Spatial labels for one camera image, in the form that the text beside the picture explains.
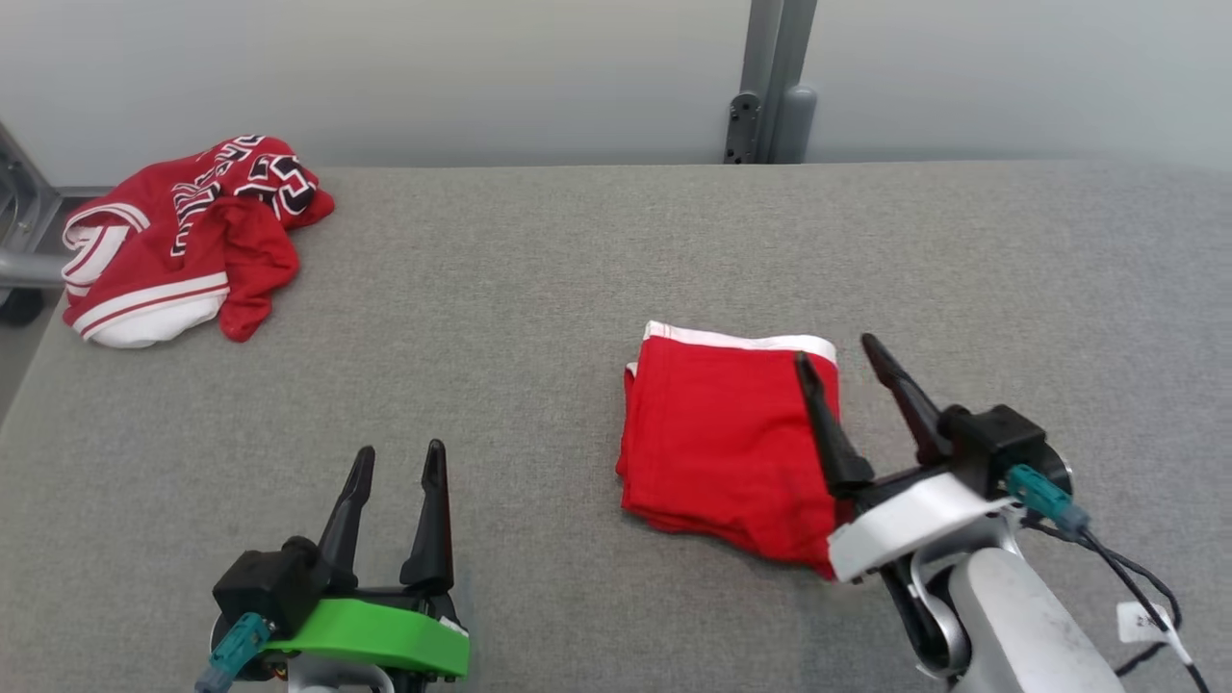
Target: gray metal bracket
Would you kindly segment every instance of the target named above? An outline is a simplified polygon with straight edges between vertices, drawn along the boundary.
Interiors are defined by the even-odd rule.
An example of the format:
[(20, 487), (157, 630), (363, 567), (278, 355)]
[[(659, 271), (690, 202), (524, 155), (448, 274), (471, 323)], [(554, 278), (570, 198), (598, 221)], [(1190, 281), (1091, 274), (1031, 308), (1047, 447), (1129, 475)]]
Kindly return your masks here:
[[(729, 106), (724, 164), (804, 160), (817, 91), (800, 84), (800, 76), (816, 12), (817, 0), (752, 0), (740, 92)], [(752, 118), (744, 116), (747, 110), (753, 111)]]
[(758, 150), (758, 121), (761, 115), (761, 99), (756, 94), (743, 91), (732, 99), (728, 110), (731, 122), (727, 125), (727, 150), (724, 164), (752, 164)]

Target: metal frame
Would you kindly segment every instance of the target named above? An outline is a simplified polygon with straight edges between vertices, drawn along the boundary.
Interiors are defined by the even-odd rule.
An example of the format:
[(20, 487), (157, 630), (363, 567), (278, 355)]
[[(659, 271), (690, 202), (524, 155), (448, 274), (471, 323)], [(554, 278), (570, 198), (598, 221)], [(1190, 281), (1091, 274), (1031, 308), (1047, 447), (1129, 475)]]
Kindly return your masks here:
[(804, 160), (817, 91), (800, 84), (817, 0), (753, 0), (740, 92), (729, 106), (724, 164)]
[(0, 125), (0, 302), (12, 289), (63, 284), (64, 259), (36, 254), (63, 200)]

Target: robotic arm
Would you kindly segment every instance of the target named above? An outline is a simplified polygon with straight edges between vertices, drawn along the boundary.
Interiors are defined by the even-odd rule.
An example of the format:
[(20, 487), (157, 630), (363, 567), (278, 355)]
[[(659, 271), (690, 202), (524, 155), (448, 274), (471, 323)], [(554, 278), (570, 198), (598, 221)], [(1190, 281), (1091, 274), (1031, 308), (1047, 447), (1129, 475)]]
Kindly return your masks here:
[(467, 675), (471, 640), (448, 593), (453, 545), (445, 445), (428, 446), (424, 504), (399, 587), (361, 588), (354, 572), (375, 461), (372, 448), (360, 450), (320, 541), (292, 536), (278, 551), (245, 551), (218, 581), (213, 594), (222, 613), (197, 693), (274, 677), (285, 679), (290, 693), (338, 693), (344, 684), (418, 693), (429, 682)]
[(920, 671), (956, 693), (1124, 692), (1019, 550), (1018, 529), (1044, 517), (1098, 550), (1184, 652), (1175, 629), (1087, 529), (1089, 518), (1071, 502), (1069, 469), (1042, 428), (1004, 404), (939, 412), (876, 337), (861, 342), (915, 439), (914, 469), (876, 478), (834, 420), (806, 355), (797, 354), (796, 371), (838, 504), (835, 573), (851, 582), (881, 576)]

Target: teal connector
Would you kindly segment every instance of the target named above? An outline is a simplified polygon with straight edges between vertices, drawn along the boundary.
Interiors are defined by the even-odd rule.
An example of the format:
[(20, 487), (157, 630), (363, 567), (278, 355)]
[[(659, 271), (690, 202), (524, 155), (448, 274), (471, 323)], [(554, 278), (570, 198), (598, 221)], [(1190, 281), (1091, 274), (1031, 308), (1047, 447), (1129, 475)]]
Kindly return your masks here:
[(209, 655), (209, 668), (197, 679), (196, 693), (227, 693), (240, 670), (270, 640), (270, 629), (261, 617), (249, 612), (235, 621), (223, 641)]
[(1014, 465), (1009, 470), (1005, 487), (1010, 496), (1052, 520), (1057, 529), (1071, 536), (1077, 536), (1090, 523), (1090, 515), (1076, 506), (1068, 493), (1026, 465)]

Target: white trim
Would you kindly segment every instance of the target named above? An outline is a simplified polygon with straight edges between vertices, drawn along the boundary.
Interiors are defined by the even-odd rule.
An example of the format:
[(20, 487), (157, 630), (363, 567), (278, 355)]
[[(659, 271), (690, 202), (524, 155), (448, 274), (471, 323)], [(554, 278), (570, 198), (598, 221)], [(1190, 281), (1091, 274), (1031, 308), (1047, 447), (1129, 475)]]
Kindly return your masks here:
[[(116, 258), (116, 253), (120, 252), (120, 247), (124, 244), (128, 238), (128, 229), (132, 227), (127, 226), (108, 226), (95, 234), (91, 242), (87, 242), (84, 248), (73, 258), (73, 260), (64, 265), (64, 270), (60, 271), (60, 276), (64, 281), (71, 281), (73, 284), (91, 285), (101, 275), (102, 271), (107, 269), (111, 260)], [(78, 258), (84, 258), (90, 255), (90, 258), (76, 266), (71, 273), (69, 268), (73, 268), (78, 263)]]
[(133, 205), (127, 202), (108, 202), (106, 205), (95, 205), (92, 207), (86, 207), (84, 210), (78, 210), (75, 215), (69, 217), (69, 221), (64, 222), (64, 234), (62, 239), (64, 245), (68, 248), (75, 248), (75, 244), (80, 244), (80, 240), (70, 239), (71, 234), (69, 231), (75, 227), (79, 222), (90, 217), (91, 215), (100, 215), (103, 212), (110, 212), (117, 217), (128, 222), (138, 232), (145, 231), (150, 227), (150, 219), (145, 216), (145, 212), (138, 210)]
[(73, 329), (81, 332), (95, 322), (101, 321), (112, 313), (118, 313), (126, 308), (132, 308), (133, 306), (139, 306), (159, 298), (171, 298), (188, 291), (211, 289), (218, 286), (219, 284), (227, 284), (227, 273), (214, 273), (206, 276), (198, 276), (196, 279), (186, 279), (184, 281), (160, 284), (158, 286), (150, 286), (149, 289), (131, 291), (123, 296), (116, 296), (115, 298), (103, 301), (102, 303), (99, 303), (97, 306), (81, 313), (81, 317), (73, 322)]
[[(166, 342), (191, 327), (213, 319), (229, 291), (230, 287), (221, 286), (213, 291), (159, 301), (105, 318), (83, 332), (81, 339), (94, 339), (99, 344), (117, 349), (133, 349), (149, 346), (155, 342)], [(152, 313), (158, 313), (156, 321), (148, 317)]]
[(717, 332), (703, 332), (700, 329), (686, 329), (671, 327), (658, 321), (646, 323), (646, 333), (642, 340), (652, 337), (663, 337), (683, 344), (696, 344), (699, 346), (719, 346), (723, 349), (745, 349), (749, 351), (806, 351), (814, 356), (821, 356), (832, 364), (838, 364), (834, 345), (811, 334), (784, 334), (780, 337), (764, 337), (760, 339), (748, 339), (744, 337), (731, 337)]
[(106, 227), (65, 226), (64, 233), (60, 234), (60, 239), (64, 240), (65, 248), (76, 250), (81, 248), (81, 245), (89, 245), (90, 243), (94, 243), (94, 240), (99, 238), (99, 234), (102, 232), (103, 228)]

